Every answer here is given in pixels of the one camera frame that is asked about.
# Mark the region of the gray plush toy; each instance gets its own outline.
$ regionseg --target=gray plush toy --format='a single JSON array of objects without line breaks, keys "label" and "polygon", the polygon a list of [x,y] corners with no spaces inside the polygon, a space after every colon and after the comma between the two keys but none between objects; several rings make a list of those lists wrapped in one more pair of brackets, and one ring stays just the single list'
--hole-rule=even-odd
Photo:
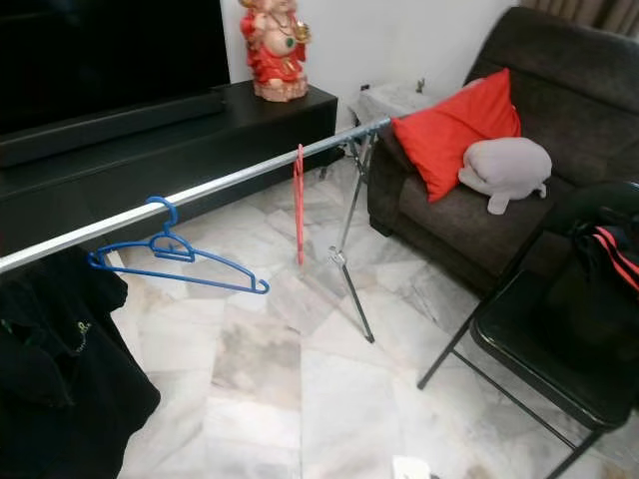
[{"label": "gray plush toy", "polygon": [[459,180],[490,196],[488,211],[503,215],[510,200],[523,200],[538,191],[546,198],[544,182],[552,162],[546,151],[527,138],[477,142],[463,156]]}]

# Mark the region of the black shirt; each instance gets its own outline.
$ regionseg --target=black shirt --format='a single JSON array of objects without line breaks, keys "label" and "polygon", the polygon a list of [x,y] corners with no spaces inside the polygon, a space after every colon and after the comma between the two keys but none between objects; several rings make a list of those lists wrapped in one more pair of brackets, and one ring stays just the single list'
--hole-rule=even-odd
[{"label": "black shirt", "polygon": [[110,317],[126,297],[78,248],[2,280],[1,479],[117,477],[160,402]]}]

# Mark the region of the red pillow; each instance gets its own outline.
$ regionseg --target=red pillow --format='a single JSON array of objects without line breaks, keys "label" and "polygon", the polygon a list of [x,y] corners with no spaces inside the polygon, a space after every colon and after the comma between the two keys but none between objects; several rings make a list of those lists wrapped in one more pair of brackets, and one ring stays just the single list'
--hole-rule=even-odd
[{"label": "red pillow", "polygon": [[490,75],[428,110],[393,118],[392,127],[426,181],[428,201],[441,200],[457,185],[470,145],[521,136],[519,116],[510,103],[510,72],[506,68]]}]

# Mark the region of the white marble tile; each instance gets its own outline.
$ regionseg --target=white marble tile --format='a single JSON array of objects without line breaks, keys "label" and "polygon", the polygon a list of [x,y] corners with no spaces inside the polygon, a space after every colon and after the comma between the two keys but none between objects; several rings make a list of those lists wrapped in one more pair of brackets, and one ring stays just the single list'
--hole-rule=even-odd
[{"label": "white marble tile", "polygon": [[[305,205],[326,203],[327,200],[330,198],[316,189],[312,182],[308,182],[305,176]],[[251,195],[247,198],[247,203],[267,214],[276,210],[291,210],[295,207],[293,181],[282,182],[268,190]]]},{"label": "white marble tile", "polygon": [[253,401],[210,396],[204,430],[209,441],[300,449],[300,413]]},{"label": "white marble tile", "polygon": [[277,321],[227,318],[212,383],[217,395],[300,408],[300,334]]},{"label": "white marble tile", "polygon": [[463,431],[451,424],[446,403],[418,390],[414,381],[405,377],[393,380],[393,391],[405,455],[426,461],[440,478],[474,477],[472,474],[481,477],[478,471],[485,467],[477,460]]},{"label": "white marble tile", "polygon": [[424,268],[425,260],[415,259],[402,262],[386,262],[374,267],[377,282],[391,292],[409,282]]},{"label": "white marble tile", "polygon": [[388,479],[403,449],[388,371],[310,350],[302,371],[305,479]]},{"label": "white marble tile", "polygon": [[189,477],[205,470],[203,420],[209,393],[207,371],[149,374],[162,400],[126,450],[123,477]]},{"label": "white marble tile", "polygon": [[303,348],[392,367],[392,359],[379,345],[364,340],[362,327],[352,324],[351,318],[339,310],[335,310],[311,336],[303,340]]},{"label": "white marble tile", "polygon": [[210,439],[207,478],[301,479],[300,451]]},{"label": "white marble tile", "polygon": [[432,262],[400,285],[397,294],[449,334],[461,327],[479,303],[475,294]]},{"label": "white marble tile", "polygon": [[145,370],[211,373],[222,319],[218,306],[218,301],[183,300],[141,316]]},{"label": "white marble tile", "polygon": [[[129,298],[114,320],[145,370],[156,371],[163,398],[133,436],[121,478],[389,479],[398,454],[426,460],[441,479],[540,479],[565,457],[561,443],[454,358],[425,391],[416,389],[477,298],[371,229],[365,188],[345,248],[377,343],[362,337],[328,254],[355,175],[352,160],[331,165],[324,179],[306,175],[303,267],[295,263],[290,181],[177,227],[196,247],[269,280],[268,295],[123,276]],[[143,248],[123,260],[237,280]],[[471,339],[460,350],[575,440],[582,433]],[[605,437],[564,477],[639,477],[637,422]]]},{"label": "white marble tile", "polygon": [[328,318],[337,301],[324,291],[310,287],[299,276],[293,268],[285,268],[272,278],[269,312],[307,336]]},{"label": "white marble tile", "polygon": [[[449,342],[449,336],[382,287],[360,289],[359,300],[378,346],[401,367],[425,368]],[[354,324],[360,319],[350,297],[340,306]]]}]

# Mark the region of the red figurine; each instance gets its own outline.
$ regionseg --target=red figurine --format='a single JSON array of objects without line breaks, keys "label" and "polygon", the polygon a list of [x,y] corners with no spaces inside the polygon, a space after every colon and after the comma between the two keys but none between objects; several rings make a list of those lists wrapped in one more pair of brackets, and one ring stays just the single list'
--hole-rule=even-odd
[{"label": "red figurine", "polygon": [[302,62],[307,59],[309,26],[296,17],[297,0],[240,0],[249,10],[242,20],[256,95],[287,102],[309,90]]}]

